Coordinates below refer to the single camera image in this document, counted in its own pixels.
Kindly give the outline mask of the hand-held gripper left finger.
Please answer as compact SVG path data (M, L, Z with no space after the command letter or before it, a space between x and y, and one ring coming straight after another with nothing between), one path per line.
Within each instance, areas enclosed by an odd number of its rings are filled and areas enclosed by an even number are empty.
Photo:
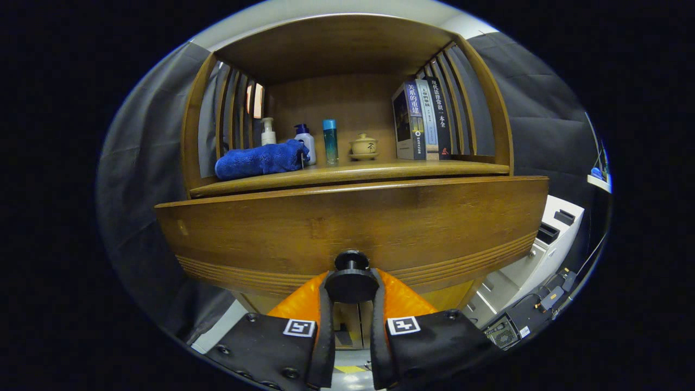
M263 390L320 390L332 384L333 304L324 272L268 314L243 315L206 358Z

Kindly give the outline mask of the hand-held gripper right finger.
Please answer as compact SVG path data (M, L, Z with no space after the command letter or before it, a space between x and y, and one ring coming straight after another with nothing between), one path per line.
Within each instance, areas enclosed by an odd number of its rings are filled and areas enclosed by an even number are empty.
M502 354L458 309L437 310L384 270L371 270L371 368L376 389L455 390Z

